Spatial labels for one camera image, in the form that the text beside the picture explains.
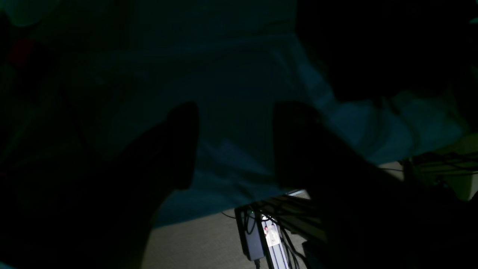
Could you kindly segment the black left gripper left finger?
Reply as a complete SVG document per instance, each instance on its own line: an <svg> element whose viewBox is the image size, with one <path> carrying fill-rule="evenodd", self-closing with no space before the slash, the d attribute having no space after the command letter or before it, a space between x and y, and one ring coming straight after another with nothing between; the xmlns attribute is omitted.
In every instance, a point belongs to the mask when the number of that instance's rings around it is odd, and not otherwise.
<svg viewBox="0 0 478 269"><path fill-rule="evenodd" d="M84 175L1 170L1 262L17 269L138 269L153 218L193 178L199 110L176 106L121 155Z"/></svg>

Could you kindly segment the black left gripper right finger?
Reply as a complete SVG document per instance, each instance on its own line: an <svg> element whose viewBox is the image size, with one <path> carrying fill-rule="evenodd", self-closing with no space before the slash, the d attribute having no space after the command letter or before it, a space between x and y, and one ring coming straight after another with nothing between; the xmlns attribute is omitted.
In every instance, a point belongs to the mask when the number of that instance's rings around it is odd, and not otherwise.
<svg viewBox="0 0 478 269"><path fill-rule="evenodd" d="M477 201L396 177L364 160L300 102L273 106L275 177L304 188L337 269L476 269Z"/></svg>

